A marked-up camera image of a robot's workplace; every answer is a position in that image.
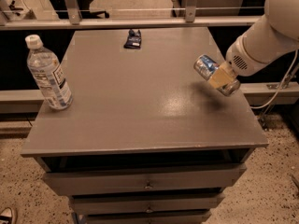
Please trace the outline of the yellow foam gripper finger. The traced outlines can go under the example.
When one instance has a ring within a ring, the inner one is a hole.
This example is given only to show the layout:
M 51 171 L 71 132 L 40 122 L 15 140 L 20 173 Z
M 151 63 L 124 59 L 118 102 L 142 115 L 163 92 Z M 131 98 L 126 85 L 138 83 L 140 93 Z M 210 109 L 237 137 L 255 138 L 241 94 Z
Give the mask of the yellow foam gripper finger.
M 236 71 L 233 67 L 227 63 L 223 62 L 215 72 L 211 75 L 207 81 L 214 89 L 223 87 L 231 82 L 233 82 L 237 77 Z

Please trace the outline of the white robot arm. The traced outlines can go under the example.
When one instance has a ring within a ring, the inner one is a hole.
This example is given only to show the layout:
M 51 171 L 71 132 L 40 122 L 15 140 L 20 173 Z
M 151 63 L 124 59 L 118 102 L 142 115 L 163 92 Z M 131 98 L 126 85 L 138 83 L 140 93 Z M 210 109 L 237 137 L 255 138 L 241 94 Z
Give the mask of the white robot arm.
M 299 0 L 265 0 L 264 14 L 228 48 L 225 61 L 207 82 L 215 89 L 223 87 L 298 49 Z

